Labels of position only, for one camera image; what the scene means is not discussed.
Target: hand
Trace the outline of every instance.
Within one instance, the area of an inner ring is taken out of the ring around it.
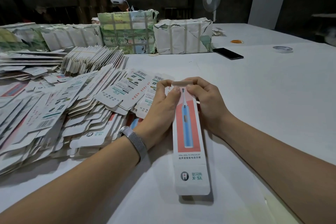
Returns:
[[[145,119],[134,128],[134,131],[144,140],[149,150],[161,141],[175,118],[176,106],[180,99],[180,88],[175,87],[166,96],[165,87],[171,86],[171,80],[157,83],[153,103]]]
[[[185,81],[193,81],[187,91],[198,98],[201,107],[201,119],[206,127],[215,135],[222,136],[222,129],[227,118],[234,117],[226,108],[218,88],[200,77],[190,77]]]

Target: silver mesh bracelet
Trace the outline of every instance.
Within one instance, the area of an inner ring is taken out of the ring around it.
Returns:
[[[124,134],[131,141],[131,143],[134,145],[134,147],[136,148],[136,150],[138,151],[138,153],[140,155],[140,161],[143,160],[145,158],[145,156],[147,155],[147,148],[146,148],[144,142],[142,141],[141,137],[139,137],[138,134],[135,133],[128,126],[122,127],[119,130],[119,133]]]

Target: roll of tape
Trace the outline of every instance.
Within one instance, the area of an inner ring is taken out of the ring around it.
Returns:
[[[287,46],[273,46],[273,49],[279,53],[291,53],[293,52],[293,48]]]

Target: table surface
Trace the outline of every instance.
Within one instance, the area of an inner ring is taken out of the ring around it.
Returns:
[[[334,100],[336,48],[246,24],[215,24],[213,37],[244,59],[216,53],[129,55],[127,67],[200,76],[218,86],[228,109],[265,133],[336,164]],[[233,39],[244,44],[231,44]],[[294,52],[281,54],[272,46]],[[179,197],[174,192],[172,142],[166,139],[140,163],[115,197],[88,223],[297,223],[283,204],[221,140],[204,132],[212,192]],[[0,212],[70,170],[81,160],[46,159],[0,177]]]

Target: right hand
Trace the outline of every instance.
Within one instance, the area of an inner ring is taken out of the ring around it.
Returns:
[[[198,98],[201,107],[201,119],[215,135],[222,136],[223,126],[228,118],[234,117],[226,108],[221,93],[215,85],[200,77],[189,77],[184,81],[193,81],[187,91]]]

